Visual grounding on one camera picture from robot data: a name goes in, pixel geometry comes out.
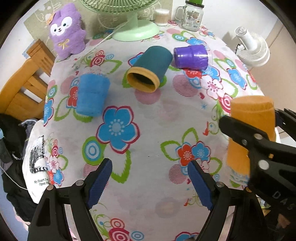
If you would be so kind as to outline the blue cup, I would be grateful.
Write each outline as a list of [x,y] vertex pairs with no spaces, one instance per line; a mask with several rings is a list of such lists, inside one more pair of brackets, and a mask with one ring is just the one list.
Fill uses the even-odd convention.
[[76,112],[91,117],[102,115],[109,88],[110,80],[105,75],[94,73],[81,75]]

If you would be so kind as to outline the purple cup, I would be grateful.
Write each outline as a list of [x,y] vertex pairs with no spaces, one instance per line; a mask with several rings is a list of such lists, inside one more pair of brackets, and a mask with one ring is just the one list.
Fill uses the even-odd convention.
[[190,45],[174,49],[174,61],[177,68],[206,70],[209,54],[204,45]]

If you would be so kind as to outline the teal cup with orange rim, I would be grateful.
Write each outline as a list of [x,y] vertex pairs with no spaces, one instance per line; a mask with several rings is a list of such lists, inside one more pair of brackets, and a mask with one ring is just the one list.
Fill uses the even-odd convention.
[[155,92],[168,70],[173,56],[162,46],[149,47],[126,73],[126,80],[133,88],[146,92]]

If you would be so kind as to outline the green cup on jar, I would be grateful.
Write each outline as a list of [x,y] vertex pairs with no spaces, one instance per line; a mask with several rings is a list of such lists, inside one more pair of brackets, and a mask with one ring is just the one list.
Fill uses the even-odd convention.
[[194,3],[194,4],[202,4],[203,0],[189,0],[189,2]]

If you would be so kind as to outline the white printed bag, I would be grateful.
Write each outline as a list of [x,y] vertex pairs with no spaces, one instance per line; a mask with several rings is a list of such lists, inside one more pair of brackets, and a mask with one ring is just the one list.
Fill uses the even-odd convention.
[[50,185],[46,153],[44,121],[39,120],[31,130],[22,165],[26,189],[36,204]]

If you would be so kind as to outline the floral tablecloth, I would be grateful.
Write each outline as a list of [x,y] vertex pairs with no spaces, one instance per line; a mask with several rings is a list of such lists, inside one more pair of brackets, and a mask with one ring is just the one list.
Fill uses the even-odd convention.
[[[159,88],[141,92],[127,71],[151,46],[207,44],[213,62],[206,71],[170,65]],[[102,115],[76,112],[81,75],[105,75],[110,88]],[[45,145],[50,183],[70,186],[104,158],[113,169],[91,216],[104,240],[185,240],[208,216],[187,175],[196,160],[214,180],[243,188],[228,172],[228,139],[218,120],[239,96],[262,95],[248,69],[226,44],[201,27],[192,33],[174,21],[136,42],[93,37],[76,56],[55,62],[45,103]]]

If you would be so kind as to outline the dark clothes pile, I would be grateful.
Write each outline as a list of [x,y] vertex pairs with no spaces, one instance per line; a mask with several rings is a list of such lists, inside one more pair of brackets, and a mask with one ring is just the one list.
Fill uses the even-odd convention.
[[33,126],[31,118],[20,121],[1,114],[1,177],[7,200],[16,214],[25,222],[31,222],[37,205],[33,202],[23,177],[22,165]]

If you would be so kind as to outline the orange wooden chair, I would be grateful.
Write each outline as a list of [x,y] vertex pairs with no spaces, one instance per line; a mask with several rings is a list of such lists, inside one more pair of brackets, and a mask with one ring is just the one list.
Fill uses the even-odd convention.
[[1,90],[1,114],[20,121],[43,118],[48,84],[36,72],[41,69],[50,76],[55,62],[55,56],[41,40],[37,40],[27,54],[29,59]]

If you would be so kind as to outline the white floor fan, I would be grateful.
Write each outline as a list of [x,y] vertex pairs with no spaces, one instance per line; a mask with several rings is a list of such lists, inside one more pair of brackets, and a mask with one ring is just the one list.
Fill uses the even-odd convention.
[[236,55],[246,66],[261,67],[268,62],[270,50],[262,36],[248,31],[245,27],[237,27],[235,34],[243,45]]

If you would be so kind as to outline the purple plush bunny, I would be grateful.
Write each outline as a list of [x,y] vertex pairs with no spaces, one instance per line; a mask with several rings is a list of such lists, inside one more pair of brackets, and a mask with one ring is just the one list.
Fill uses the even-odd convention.
[[81,28],[81,14],[74,3],[68,3],[49,20],[49,37],[58,60],[81,53],[85,47],[86,31]]

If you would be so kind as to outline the glass mason jar mug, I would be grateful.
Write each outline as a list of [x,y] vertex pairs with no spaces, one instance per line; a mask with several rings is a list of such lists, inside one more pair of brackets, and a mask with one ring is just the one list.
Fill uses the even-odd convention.
[[204,14],[204,5],[185,1],[183,6],[176,9],[175,18],[185,30],[197,32]]

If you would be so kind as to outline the green desk fan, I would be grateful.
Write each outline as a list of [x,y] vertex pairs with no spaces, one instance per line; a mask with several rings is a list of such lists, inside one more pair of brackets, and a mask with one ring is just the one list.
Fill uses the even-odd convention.
[[123,14],[126,21],[115,27],[112,38],[121,42],[133,42],[149,39],[159,33],[159,27],[149,20],[139,20],[139,11],[153,6],[156,1],[126,1],[126,0],[107,0],[107,1],[81,1],[87,9],[112,16]]

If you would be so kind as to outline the cotton swab container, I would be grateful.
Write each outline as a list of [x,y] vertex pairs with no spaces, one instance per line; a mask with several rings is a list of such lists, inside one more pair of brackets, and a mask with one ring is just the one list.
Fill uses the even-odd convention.
[[154,23],[158,26],[166,26],[169,20],[168,9],[156,9],[154,13]]

